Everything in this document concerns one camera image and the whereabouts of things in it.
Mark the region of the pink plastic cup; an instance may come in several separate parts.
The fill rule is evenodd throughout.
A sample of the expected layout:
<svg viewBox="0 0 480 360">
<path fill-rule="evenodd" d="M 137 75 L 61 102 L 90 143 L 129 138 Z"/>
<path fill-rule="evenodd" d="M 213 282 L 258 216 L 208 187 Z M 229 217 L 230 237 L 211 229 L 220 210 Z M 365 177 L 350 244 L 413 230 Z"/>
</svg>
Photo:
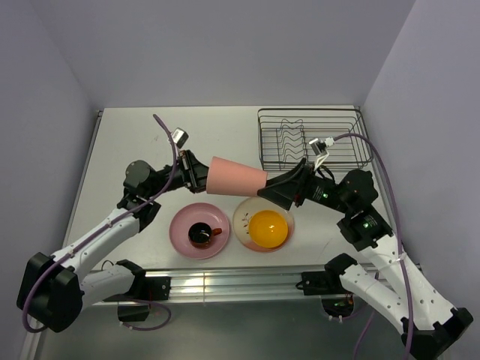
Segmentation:
<svg viewBox="0 0 480 360">
<path fill-rule="evenodd" d="M 214 195 L 255 197 L 266 186 L 268 173 L 261 169 L 213 157 L 208 169 L 206 193 Z"/>
</svg>

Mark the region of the yellow bowl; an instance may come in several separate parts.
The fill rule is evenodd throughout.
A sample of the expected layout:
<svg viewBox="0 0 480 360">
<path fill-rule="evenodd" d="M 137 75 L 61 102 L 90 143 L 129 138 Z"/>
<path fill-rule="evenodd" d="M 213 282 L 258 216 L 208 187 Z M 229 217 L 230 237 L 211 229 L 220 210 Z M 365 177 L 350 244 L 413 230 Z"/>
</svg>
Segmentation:
<svg viewBox="0 0 480 360">
<path fill-rule="evenodd" d="M 289 226 L 280 213 L 264 210 L 250 219 L 248 232 L 252 241 L 260 247 L 276 248 L 287 240 Z"/>
</svg>

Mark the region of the orange and black teacup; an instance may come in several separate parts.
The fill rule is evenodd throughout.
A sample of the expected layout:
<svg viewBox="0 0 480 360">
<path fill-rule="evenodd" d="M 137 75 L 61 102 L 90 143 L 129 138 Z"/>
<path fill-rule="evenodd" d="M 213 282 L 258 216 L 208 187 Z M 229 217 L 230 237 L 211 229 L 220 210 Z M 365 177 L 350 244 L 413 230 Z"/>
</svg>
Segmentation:
<svg viewBox="0 0 480 360">
<path fill-rule="evenodd" d="M 221 228 L 211 228 L 207 223 L 195 223 L 188 230 L 188 240 L 192 246 L 199 249 L 208 248 L 212 239 L 223 232 Z"/>
</svg>

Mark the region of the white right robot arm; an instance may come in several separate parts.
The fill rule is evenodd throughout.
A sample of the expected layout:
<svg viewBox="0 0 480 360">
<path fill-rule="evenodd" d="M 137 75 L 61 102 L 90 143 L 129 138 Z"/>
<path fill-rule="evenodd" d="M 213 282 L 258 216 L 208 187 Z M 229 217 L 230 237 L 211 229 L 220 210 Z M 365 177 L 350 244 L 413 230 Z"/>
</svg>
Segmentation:
<svg viewBox="0 0 480 360">
<path fill-rule="evenodd" d="M 373 206 L 378 193 L 371 172 L 354 169 L 335 183 L 317 176 L 313 165 L 302 160 L 289 172 L 269 179 L 257 194 L 286 210 L 310 200 L 343 214 L 337 223 L 341 235 L 388 283 L 383 285 L 342 253 L 325 265 L 325 285 L 367 302 L 397 329 L 415 359 L 437 359 L 473 322 L 471 313 L 446 300 L 399 246 L 392 228 Z"/>
</svg>

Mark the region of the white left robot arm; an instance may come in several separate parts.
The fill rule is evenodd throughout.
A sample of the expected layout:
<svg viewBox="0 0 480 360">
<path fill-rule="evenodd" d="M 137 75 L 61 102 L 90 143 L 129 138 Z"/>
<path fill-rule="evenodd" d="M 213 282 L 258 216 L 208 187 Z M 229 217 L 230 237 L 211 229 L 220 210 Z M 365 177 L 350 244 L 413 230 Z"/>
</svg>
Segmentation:
<svg viewBox="0 0 480 360">
<path fill-rule="evenodd" d="M 202 193 L 208 172 L 189 150 L 176 152 L 173 164 L 161 170 L 143 160 L 130 163 L 123 196 L 99 225 L 67 247 L 51 255 L 36 253 L 27 262 L 16 300 L 25 329 L 34 333 L 29 319 L 35 319 L 42 325 L 39 332 L 61 332 L 90 305 L 112 296 L 143 296 L 146 272 L 139 265 L 124 259 L 104 271 L 92 269 L 152 223 L 161 208 L 155 201 L 161 194 L 179 188 Z"/>
</svg>

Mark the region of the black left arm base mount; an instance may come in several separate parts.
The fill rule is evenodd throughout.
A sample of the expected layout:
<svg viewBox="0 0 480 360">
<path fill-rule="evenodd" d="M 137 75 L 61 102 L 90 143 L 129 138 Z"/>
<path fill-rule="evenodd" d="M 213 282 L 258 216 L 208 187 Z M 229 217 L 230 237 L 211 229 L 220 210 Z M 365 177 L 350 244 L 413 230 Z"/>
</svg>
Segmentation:
<svg viewBox="0 0 480 360">
<path fill-rule="evenodd" d="M 120 302 L 133 302 L 134 299 L 147 301 L 147 304 L 119 305 L 117 307 L 118 320 L 124 323 L 144 322 L 152 313 L 152 302 L 166 301 L 170 295 L 171 277 L 147 277 L 137 295 L 122 294 Z"/>
</svg>

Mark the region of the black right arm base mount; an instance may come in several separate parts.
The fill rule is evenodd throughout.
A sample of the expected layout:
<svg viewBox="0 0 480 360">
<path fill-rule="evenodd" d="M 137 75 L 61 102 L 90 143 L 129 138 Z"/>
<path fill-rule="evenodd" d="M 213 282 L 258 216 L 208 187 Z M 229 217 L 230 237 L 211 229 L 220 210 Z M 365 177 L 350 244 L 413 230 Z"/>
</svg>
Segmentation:
<svg viewBox="0 0 480 360">
<path fill-rule="evenodd" d="M 323 310 L 333 317 L 346 317 L 353 312 L 354 300 L 351 292 L 341 286 L 331 271 L 304 271 L 295 285 L 304 296 L 319 296 Z"/>
</svg>

